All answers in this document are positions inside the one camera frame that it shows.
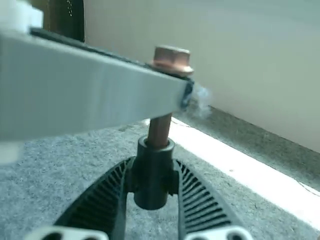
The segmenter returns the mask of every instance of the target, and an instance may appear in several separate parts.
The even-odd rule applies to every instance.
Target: beige wall
[[[320,152],[318,2],[85,0],[86,40],[147,62],[189,49],[212,106]]]

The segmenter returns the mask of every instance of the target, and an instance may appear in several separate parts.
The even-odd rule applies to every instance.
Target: white plastic block
[[[43,12],[23,0],[0,0],[0,29],[28,33],[43,26]]]

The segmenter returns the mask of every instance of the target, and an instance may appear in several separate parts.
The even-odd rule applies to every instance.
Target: metal shaft
[[[147,144],[155,149],[163,149],[168,145],[169,129],[172,113],[151,119]]]

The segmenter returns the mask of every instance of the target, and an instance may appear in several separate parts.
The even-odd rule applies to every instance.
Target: copper bolt
[[[171,46],[157,46],[154,51],[152,67],[162,73],[179,77],[189,76],[194,70],[189,66],[190,52]],[[147,143],[155,149],[168,145],[172,113],[151,119]]]
[[[151,119],[147,138],[148,146],[164,149],[168,145],[172,113]]]
[[[186,77],[194,70],[189,65],[190,51],[172,47],[157,46],[154,51],[152,67],[159,72]]]

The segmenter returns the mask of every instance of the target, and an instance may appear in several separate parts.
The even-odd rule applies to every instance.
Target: black tape
[[[187,78],[186,81],[188,81],[188,83],[185,87],[183,98],[181,101],[182,110],[185,110],[188,107],[195,85],[195,81],[193,81],[191,78]]]

